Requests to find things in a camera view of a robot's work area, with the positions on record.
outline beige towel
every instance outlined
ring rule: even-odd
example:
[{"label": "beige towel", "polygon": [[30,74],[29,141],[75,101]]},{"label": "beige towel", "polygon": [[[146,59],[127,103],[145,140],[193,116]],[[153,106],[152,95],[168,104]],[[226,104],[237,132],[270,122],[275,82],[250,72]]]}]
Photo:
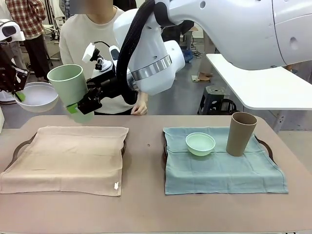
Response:
[{"label": "beige towel", "polygon": [[0,194],[62,191],[121,195],[121,149],[129,129],[45,127],[0,175]]}]

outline teal towel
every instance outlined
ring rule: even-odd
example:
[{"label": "teal towel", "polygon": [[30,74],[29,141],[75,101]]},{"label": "teal towel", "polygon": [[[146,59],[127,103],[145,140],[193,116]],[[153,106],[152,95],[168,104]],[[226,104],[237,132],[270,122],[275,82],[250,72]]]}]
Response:
[{"label": "teal towel", "polygon": [[[165,128],[168,159],[167,195],[288,193],[286,178],[253,135],[241,157],[226,152],[230,128]],[[191,133],[207,133],[216,142],[205,157],[192,155],[186,145]]]}]

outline small bowl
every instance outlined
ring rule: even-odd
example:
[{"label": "small bowl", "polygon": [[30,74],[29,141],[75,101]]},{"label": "small bowl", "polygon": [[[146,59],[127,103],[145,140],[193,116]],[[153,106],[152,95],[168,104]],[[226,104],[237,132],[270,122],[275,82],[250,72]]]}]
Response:
[{"label": "small bowl", "polygon": [[52,84],[44,82],[26,84],[22,92],[25,95],[25,101],[20,102],[15,98],[16,103],[24,110],[34,113],[42,113],[53,109],[59,99]]},{"label": "small bowl", "polygon": [[205,133],[192,133],[186,137],[189,151],[196,156],[207,156],[215,148],[215,139]]}]

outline beige table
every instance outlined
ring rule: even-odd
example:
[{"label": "beige table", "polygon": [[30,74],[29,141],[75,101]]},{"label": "beige table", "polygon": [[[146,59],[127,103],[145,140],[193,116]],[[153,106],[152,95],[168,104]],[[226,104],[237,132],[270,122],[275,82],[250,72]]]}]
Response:
[{"label": "beige table", "polygon": [[[90,126],[129,127],[121,197],[79,193],[0,195],[0,231],[18,233],[236,232],[312,229],[312,175],[259,119],[256,135],[272,148],[290,193],[164,194],[163,127],[228,126],[225,116],[95,117]],[[0,167],[39,127],[79,126],[65,116],[29,120],[0,150]]]}]

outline brown cup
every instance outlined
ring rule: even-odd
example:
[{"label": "brown cup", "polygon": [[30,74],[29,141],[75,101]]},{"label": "brown cup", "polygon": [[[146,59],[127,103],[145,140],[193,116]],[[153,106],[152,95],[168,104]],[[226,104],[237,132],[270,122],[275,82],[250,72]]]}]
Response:
[{"label": "brown cup", "polygon": [[234,113],[226,151],[232,156],[242,156],[256,125],[257,119],[253,115],[245,112]]}]

